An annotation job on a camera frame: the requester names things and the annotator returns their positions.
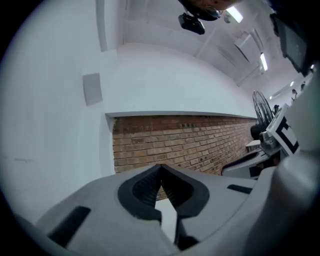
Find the white wall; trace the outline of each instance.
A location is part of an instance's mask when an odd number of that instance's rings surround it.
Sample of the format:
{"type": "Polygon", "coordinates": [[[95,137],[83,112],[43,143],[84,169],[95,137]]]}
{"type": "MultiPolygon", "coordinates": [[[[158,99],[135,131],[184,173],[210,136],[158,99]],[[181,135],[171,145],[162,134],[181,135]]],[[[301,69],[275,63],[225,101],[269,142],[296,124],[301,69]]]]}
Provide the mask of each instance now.
{"type": "Polygon", "coordinates": [[[102,104],[87,108],[83,94],[84,63],[99,52],[94,0],[46,1],[2,62],[1,185],[12,209],[33,223],[87,182],[114,173],[108,161],[98,169],[99,148],[110,154],[111,147],[102,104]],[[99,141],[100,129],[109,142],[99,141]]]}
{"type": "Polygon", "coordinates": [[[161,46],[129,43],[102,97],[110,116],[219,114],[256,118],[251,97],[211,65],[161,46]]]}

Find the white ceiling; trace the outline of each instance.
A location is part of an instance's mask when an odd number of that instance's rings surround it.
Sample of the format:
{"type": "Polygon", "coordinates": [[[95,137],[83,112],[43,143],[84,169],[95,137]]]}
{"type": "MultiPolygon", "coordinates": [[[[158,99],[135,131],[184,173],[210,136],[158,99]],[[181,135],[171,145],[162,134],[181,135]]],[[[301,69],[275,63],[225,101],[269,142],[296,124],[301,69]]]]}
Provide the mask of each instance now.
{"type": "Polygon", "coordinates": [[[269,66],[282,55],[269,18],[271,9],[263,0],[244,0],[236,6],[243,16],[241,23],[234,19],[225,23],[226,12],[216,21],[203,20],[204,35],[180,27],[178,16],[185,10],[178,0],[127,1],[124,43],[158,45],[193,55],[231,77],[238,86],[262,76],[259,60],[249,63],[234,45],[245,32],[256,29],[269,66]]]}

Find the grey square panel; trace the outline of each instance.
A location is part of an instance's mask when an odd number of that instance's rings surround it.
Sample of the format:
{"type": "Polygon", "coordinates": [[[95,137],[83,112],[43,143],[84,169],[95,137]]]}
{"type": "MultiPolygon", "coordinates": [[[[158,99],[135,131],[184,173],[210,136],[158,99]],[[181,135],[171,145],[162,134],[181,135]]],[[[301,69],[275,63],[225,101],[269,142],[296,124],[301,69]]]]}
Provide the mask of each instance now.
{"type": "Polygon", "coordinates": [[[86,74],[82,76],[83,93],[87,106],[102,102],[102,93],[100,86],[100,74],[86,74]]]}

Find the brick wall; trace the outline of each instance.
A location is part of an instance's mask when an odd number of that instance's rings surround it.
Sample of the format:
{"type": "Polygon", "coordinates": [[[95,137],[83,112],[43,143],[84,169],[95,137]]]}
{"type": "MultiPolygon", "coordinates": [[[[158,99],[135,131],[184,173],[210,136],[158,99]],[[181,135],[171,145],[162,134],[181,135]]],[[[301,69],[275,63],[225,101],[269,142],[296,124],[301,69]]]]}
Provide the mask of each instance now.
{"type": "MultiPolygon", "coordinates": [[[[152,164],[174,164],[219,175],[222,166],[246,153],[254,119],[222,116],[131,116],[116,118],[116,173],[152,164]]],[[[163,190],[158,199],[165,198],[163,190]]]]}

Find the black slot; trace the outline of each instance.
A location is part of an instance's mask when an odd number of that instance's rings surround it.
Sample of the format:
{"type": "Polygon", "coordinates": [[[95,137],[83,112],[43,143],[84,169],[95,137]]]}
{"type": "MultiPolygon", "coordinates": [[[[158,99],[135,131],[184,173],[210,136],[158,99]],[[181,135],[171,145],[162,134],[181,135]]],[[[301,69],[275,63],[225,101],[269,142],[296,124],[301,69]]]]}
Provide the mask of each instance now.
{"type": "Polygon", "coordinates": [[[48,235],[48,237],[62,247],[66,247],[78,228],[87,218],[90,209],[77,206],[72,212],[48,235]]]}
{"type": "Polygon", "coordinates": [[[250,194],[252,191],[252,188],[250,188],[250,187],[239,186],[239,185],[235,185],[235,184],[229,185],[227,187],[227,189],[238,191],[238,192],[245,193],[245,194],[250,194]]]}

